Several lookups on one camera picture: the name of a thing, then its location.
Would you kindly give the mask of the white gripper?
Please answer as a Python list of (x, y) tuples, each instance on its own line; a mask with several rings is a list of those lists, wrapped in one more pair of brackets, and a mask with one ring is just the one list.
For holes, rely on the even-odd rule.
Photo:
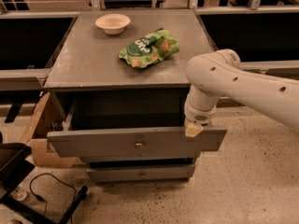
[(214, 116), (216, 106), (208, 111), (202, 111), (192, 107), (189, 103), (184, 105), (185, 118), (189, 121), (185, 124), (185, 135), (194, 138), (204, 130), (202, 125), (208, 124)]

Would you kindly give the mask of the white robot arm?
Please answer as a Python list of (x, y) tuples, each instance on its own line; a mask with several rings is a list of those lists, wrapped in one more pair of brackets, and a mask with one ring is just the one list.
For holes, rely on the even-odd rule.
[(211, 120), (216, 103), (227, 96), (242, 105), (299, 131), (299, 81), (243, 71), (231, 49), (193, 57), (186, 66), (190, 91), (184, 106), (185, 123)]

